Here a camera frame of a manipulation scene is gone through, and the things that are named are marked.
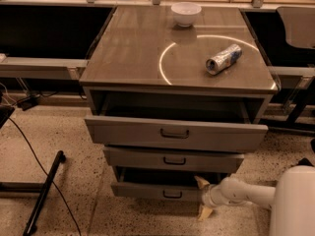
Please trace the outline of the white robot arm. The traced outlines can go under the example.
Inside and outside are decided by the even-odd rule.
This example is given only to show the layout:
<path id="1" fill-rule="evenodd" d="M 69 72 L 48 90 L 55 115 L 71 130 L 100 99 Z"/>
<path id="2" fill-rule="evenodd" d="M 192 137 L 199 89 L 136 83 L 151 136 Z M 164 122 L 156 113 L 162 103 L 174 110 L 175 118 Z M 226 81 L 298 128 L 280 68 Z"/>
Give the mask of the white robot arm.
<path id="1" fill-rule="evenodd" d="M 221 206 L 254 204 L 271 211 L 269 236 L 315 236 L 315 167 L 289 168 L 275 187 L 248 184 L 233 177 L 213 185 L 195 176 L 200 189 L 199 220 Z"/>

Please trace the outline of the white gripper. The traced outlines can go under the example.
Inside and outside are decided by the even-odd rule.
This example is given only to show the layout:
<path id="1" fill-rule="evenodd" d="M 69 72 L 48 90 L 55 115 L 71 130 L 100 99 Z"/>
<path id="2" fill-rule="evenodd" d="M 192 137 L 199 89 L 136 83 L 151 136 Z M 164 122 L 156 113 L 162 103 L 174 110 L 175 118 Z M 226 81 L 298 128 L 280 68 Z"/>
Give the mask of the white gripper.
<path id="1" fill-rule="evenodd" d="M 202 203 L 199 206 L 197 219 L 199 221 L 206 220 L 214 211 L 213 208 L 223 205 L 221 189 L 219 185 L 212 185 L 210 182 L 200 176 L 195 176 L 198 188 L 202 190 Z"/>

